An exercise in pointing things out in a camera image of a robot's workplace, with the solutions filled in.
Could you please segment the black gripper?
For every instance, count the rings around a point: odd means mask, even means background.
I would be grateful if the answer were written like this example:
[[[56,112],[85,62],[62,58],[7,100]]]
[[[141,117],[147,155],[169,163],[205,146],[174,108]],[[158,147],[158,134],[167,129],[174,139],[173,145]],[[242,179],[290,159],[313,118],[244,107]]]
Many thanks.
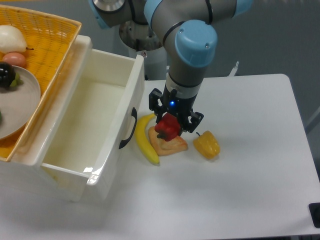
[[[182,98],[178,94],[176,89],[169,91],[165,87],[162,94],[159,89],[154,88],[148,95],[148,105],[156,116],[156,123],[162,119],[164,112],[175,116],[180,125],[178,134],[180,136],[184,132],[193,133],[203,120],[204,115],[193,111],[197,94],[188,98]]]

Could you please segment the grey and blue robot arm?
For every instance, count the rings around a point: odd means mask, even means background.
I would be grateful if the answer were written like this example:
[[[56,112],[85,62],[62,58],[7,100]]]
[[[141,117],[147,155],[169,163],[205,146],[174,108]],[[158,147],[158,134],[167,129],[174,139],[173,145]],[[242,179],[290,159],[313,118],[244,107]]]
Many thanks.
[[[166,141],[193,132],[204,117],[193,104],[218,43],[213,25],[248,11],[252,1],[91,0],[89,6],[103,29],[129,25],[129,47],[165,49],[171,58],[165,87],[149,94],[156,132]]]

